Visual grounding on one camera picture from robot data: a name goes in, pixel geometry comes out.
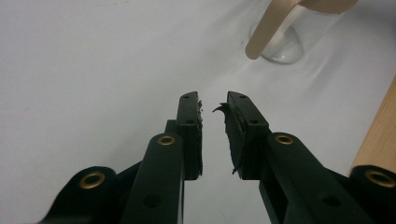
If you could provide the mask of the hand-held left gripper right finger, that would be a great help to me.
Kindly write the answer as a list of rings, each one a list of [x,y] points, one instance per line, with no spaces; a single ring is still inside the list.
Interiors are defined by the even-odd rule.
[[[273,224],[374,224],[374,220],[294,135],[273,133],[245,95],[230,91],[225,115],[233,171],[258,180]]]

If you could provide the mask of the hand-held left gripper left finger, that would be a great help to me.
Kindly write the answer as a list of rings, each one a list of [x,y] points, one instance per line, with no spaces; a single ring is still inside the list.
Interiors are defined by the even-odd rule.
[[[150,139],[120,224],[183,224],[184,182],[202,171],[201,102],[192,91],[180,96],[164,132]]]

